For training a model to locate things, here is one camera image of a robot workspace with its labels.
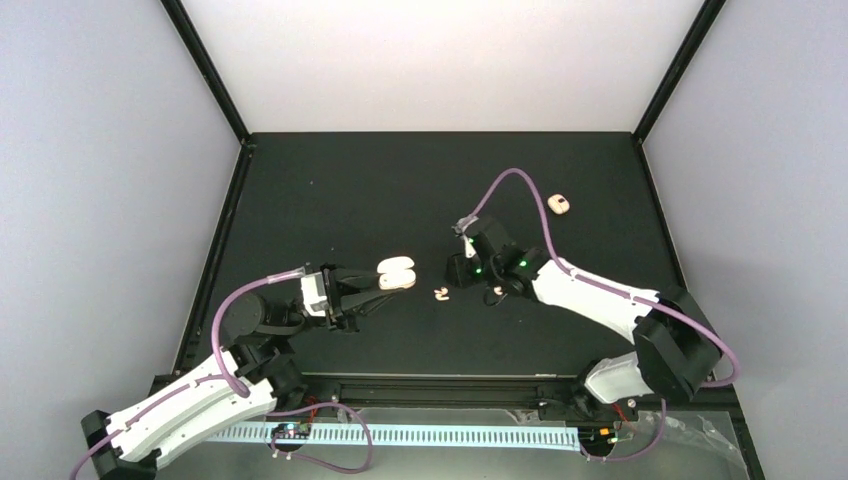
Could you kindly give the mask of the pink earbuds charging case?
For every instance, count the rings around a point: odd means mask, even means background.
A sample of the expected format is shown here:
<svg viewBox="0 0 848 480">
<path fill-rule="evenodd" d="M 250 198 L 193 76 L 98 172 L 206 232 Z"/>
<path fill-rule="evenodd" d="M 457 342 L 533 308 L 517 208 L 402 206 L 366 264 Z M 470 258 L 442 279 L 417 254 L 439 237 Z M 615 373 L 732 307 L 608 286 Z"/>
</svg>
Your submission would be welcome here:
<svg viewBox="0 0 848 480">
<path fill-rule="evenodd" d="M 385 291 L 411 288 L 417 280 L 414 267 L 414 260 L 408 256 L 382 260 L 377 265 L 379 288 Z"/>
</svg>

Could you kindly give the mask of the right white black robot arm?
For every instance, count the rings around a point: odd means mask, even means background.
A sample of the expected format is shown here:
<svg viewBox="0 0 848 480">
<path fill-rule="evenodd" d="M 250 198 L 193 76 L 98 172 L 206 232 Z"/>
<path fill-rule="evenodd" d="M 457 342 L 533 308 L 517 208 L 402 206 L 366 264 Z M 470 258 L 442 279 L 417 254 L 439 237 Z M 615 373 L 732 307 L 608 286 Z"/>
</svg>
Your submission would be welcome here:
<svg viewBox="0 0 848 480">
<path fill-rule="evenodd" d="M 723 357 L 715 331 L 684 289 L 665 292 L 613 282 L 550 255 L 523 248 L 491 217 L 454 226 L 464 251 L 448 260 L 447 282 L 488 287 L 489 305 L 524 298 L 576 313 L 628 341 L 631 352 L 593 361 L 569 392 L 572 410 L 593 419 L 609 404 L 644 395 L 688 402 Z"/>
</svg>

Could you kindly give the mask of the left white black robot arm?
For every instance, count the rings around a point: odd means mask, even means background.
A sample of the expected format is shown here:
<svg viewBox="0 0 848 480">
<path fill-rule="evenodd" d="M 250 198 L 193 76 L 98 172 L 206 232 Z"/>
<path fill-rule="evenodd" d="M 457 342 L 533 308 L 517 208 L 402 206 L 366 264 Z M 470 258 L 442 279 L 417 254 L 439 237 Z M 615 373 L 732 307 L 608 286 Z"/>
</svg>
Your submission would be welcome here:
<svg viewBox="0 0 848 480">
<path fill-rule="evenodd" d="M 291 339 L 313 329 L 354 332 L 359 317 L 416 280 L 413 260 L 400 256 L 370 271 L 305 265 L 239 287 L 215 312 L 206 360 L 133 406 L 82 419 L 88 450 L 70 478 L 90 463 L 99 479 L 153 479 L 187 450 L 243 421 L 338 407 L 307 402 Z"/>
</svg>

